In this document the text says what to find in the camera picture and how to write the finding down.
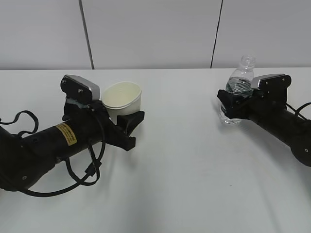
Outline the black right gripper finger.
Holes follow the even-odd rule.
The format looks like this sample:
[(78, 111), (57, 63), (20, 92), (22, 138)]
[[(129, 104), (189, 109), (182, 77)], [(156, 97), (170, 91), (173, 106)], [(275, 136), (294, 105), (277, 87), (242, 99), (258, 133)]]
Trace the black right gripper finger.
[(221, 109), (226, 117), (245, 117), (250, 97), (231, 94), (225, 90), (218, 90), (217, 98), (222, 103)]

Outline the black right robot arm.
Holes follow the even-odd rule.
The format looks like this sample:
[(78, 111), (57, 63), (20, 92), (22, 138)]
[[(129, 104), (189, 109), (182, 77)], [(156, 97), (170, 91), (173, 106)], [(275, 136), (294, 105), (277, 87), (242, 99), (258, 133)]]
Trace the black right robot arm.
[(292, 79), (285, 74), (269, 74), (251, 81), (250, 97), (231, 97), (226, 114), (230, 118), (247, 119), (290, 147), (294, 157), (311, 165), (311, 121), (301, 115), (310, 106), (307, 102), (297, 109), (287, 103), (287, 89)]

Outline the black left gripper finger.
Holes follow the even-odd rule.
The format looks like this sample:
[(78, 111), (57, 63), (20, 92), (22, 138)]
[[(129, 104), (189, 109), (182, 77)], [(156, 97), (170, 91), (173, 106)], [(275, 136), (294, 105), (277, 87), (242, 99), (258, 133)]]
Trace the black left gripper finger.
[(145, 112), (138, 111), (129, 115), (118, 115), (117, 126), (127, 135), (130, 136), (134, 129), (144, 120)]

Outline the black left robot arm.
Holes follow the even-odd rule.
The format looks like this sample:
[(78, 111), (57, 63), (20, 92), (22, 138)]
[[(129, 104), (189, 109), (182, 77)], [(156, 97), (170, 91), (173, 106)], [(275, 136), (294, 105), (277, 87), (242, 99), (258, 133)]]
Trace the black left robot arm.
[[(100, 166), (106, 145), (129, 151), (136, 145), (131, 136), (144, 120), (145, 113), (136, 111), (121, 114), (113, 122), (100, 100), (66, 98), (62, 123), (39, 131), (21, 131), (11, 134), (0, 131), (0, 187), (6, 191), (47, 198), (67, 193), (78, 186), (91, 186), (90, 177), (100, 178)], [(70, 158), (88, 150), (91, 162), (83, 177), (72, 170)], [(35, 192), (31, 187), (64, 162), (74, 184), (54, 192)]]

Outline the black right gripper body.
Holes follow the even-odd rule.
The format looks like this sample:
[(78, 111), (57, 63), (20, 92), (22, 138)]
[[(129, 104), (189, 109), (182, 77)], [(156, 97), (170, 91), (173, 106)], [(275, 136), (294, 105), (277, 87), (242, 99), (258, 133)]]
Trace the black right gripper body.
[(285, 108), (287, 103), (287, 89), (292, 79), (289, 75), (270, 80), (267, 85), (260, 87), (260, 90), (253, 89), (249, 96), (246, 116), (229, 116), (229, 118), (249, 119), (252, 110), (259, 110), (260, 113), (267, 112), (273, 108)]

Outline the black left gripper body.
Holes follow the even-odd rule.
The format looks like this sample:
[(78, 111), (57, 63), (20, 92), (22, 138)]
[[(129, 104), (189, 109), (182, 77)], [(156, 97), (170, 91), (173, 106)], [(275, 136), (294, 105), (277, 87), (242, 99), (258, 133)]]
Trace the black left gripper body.
[(62, 119), (72, 128), (78, 143), (85, 145), (89, 142), (94, 145), (102, 141), (125, 151), (130, 151), (136, 146), (136, 138), (127, 136), (110, 119), (109, 113), (100, 100), (88, 105), (65, 101)]

